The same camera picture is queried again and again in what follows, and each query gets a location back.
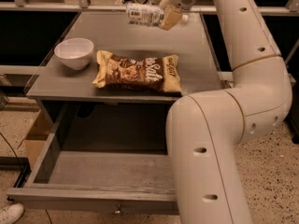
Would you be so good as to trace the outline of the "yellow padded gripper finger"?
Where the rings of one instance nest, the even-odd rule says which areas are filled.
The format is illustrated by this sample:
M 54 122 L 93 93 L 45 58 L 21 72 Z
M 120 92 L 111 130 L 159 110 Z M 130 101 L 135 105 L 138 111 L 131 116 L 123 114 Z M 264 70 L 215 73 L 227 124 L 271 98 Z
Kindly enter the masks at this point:
M 169 0 L 161 0 L 159 7 L 160 7 L 160 9 L 166 9 L 168 4 L 169 4 Z
M 160 24 L 163 30 L 170 30 L 173 28 L 182 18 L 182 12 L 179 7 L 173 5 L 167 5 L 164 10 L 164 18 Z

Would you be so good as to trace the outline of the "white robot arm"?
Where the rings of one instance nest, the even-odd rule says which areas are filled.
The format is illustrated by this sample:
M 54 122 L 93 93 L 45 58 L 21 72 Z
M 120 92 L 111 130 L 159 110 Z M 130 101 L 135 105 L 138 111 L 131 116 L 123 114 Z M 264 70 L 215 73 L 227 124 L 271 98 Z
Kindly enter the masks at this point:
M 162 0 L 166 14 L 184 0 Z M 254 0 L 213 0 L 233 71 L 230 89 L 178 99 L 166 120 L 181 224 L 252 224 L 234 146 L 271 132 L 287 116 L 292 86 Z

